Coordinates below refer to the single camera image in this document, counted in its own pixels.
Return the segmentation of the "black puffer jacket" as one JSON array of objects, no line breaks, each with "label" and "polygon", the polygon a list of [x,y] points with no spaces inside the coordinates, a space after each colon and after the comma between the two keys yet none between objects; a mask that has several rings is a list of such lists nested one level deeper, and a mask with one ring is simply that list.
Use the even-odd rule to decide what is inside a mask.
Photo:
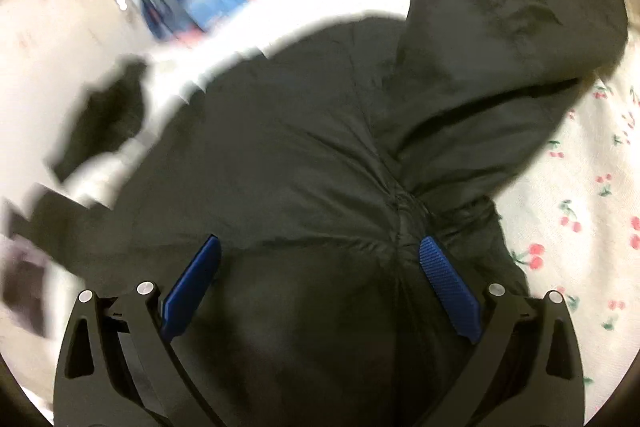
[{"label": "black puffer jacket", "polygon": [[113,208],[48,194],[32,222],[102,297],[168,287],[219,239],[171,343],[218,426],[424,426],[473,347],[422,239],[533,297],[492,196],[627,26],[624,0],[410,0],[323,28],[195,92]]}]

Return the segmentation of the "purple lilac jacket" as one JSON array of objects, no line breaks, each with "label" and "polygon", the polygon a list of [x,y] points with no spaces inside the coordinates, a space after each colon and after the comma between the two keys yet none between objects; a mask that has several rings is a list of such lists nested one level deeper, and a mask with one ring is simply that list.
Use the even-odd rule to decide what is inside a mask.
[{"label": "purple lilac jacket", "polygon": [[3,199],[1,209],[1,302],[18,327],[50,339],[47,285],[51,246],[37,223],[29,221],[12,202]]}]

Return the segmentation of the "cherry print bed sheet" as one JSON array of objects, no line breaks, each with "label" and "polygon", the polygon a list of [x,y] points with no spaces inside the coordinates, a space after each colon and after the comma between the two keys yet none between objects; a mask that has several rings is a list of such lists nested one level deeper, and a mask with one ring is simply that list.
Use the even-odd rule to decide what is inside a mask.
[{"label": "cherry print bed sheet", "polygon": [[563,294],[576,329],[585,418],[639,351],[639,0],[628,40],[533,164],[497,197],[506,243],[536,296]]}]

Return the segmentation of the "black garment by headboard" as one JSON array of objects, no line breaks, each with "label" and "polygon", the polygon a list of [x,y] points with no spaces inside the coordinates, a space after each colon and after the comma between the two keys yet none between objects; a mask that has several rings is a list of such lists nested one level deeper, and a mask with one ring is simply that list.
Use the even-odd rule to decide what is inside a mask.
[{"label": "black garment by headboard", "polygon": [[126,57],[111,71],[105,86],[88,91],[62,147],[48,160],[58,183],[64,184],[91,158],[115,153],[141,131],[145,118],[143,81],[148,69],[142,57]]}]

